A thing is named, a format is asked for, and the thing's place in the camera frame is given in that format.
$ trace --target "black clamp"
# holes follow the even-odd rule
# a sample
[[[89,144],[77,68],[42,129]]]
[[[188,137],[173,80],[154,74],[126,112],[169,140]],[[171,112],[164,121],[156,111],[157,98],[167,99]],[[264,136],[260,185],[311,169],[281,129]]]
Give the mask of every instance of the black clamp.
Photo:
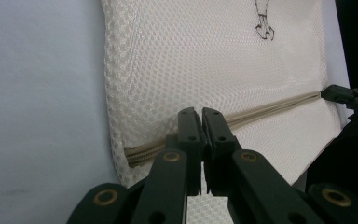
[[[347,136],[358,134],[358,88],[351,90],[331,85],[321,92],[321,96],[326,101],[345,104],[348,109],[353,110],[353,115],[348,117],[351,122],[344,128],[344,133]]]
[[[208,191],[228,197],[234,223],[358,223],[358,198],[318,184],[293,189],[258,152],[242,149],[223,115],[203,108],[178,114],[178,134],[166,138],[149,176],[126,189],[102,184],[89,191],[69,224],[182,224],[187,196],[201,194],[201,163]]]

